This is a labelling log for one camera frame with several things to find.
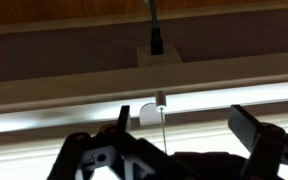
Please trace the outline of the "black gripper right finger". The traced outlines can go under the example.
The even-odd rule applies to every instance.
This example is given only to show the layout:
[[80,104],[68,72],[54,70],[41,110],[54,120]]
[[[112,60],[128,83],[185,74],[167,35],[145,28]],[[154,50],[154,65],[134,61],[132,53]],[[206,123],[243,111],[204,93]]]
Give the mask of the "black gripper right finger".
[[241,180],[279,180],[279,166],[288,165],[288,134],[271,123],[261,123],[240,105],[230,107],[228,127],[250,152]]

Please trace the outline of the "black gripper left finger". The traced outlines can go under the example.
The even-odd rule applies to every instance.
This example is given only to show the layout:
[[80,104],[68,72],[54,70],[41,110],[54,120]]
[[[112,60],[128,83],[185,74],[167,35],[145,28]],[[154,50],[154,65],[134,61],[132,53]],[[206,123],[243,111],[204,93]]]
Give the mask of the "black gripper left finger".
[[67,136],[47,180],[91,180],[101,167],[108,167],[119,180],[157,180],[138,164],[126,173],[122,155],[101,132],[94,137],[86,132]]

